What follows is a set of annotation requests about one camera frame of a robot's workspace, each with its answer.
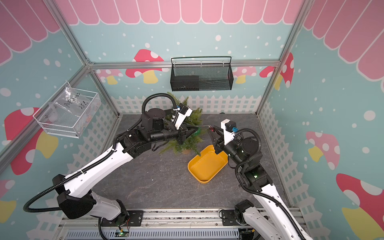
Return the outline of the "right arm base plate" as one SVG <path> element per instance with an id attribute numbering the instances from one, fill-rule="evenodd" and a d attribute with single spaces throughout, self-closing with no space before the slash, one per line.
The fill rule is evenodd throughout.
<path id="1" fill-rule="evenodd" d="M 219 217 L 223 226 L 248 226 L 243 218 L 245 211 L 240 210 L 224 210 L 219 211 Z"/>

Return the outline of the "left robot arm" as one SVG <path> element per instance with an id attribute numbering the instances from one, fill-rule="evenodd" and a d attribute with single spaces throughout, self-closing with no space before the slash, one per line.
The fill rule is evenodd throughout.
<path id="1" fill-rule="evenodd" d="M 185 123 L 193 110 L 165 93 L 153 94 L 142 104 L 139 120 L 118 134 L 112 146 L 87 165 L 67 176 L 57 175 L 53 186 L 28 200 L 27 213 L 63 211 L 69 219 L 85 215 L 121 225 L 130 215 L 120 200 L 109 200 L 92 188 L 122 165 L 146 151 L 156 151 L 175 140 L 183 144 L 198 127 Z"/>

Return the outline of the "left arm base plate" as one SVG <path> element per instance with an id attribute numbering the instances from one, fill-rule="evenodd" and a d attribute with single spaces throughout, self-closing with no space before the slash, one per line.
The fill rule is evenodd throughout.
<path id="1" fill-rule="evenodd" d="M 129 210 L 122 213 L 114 220 L 102 219 L 102 227 L 140 227 L 143 220 L 144 211 Z"/>

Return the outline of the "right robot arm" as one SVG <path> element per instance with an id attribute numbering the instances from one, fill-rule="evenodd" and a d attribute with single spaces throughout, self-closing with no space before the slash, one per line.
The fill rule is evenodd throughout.
<path id="1" fill-rule="evenodd" d="M 265 240 L 310 240 L 311 236 L 287 208 L 272 178 L 261 165 L 263 154 L 260 136 L 252 129 L 217 126 L 208 130 L 216 153 L 224 152 L 236 165 L 235 176 L 240 187 L 253 195 L 267 212 L 261 212 L 249 201 L 235 206 L 235 218 L 256 232 L 254 238 Z"/>

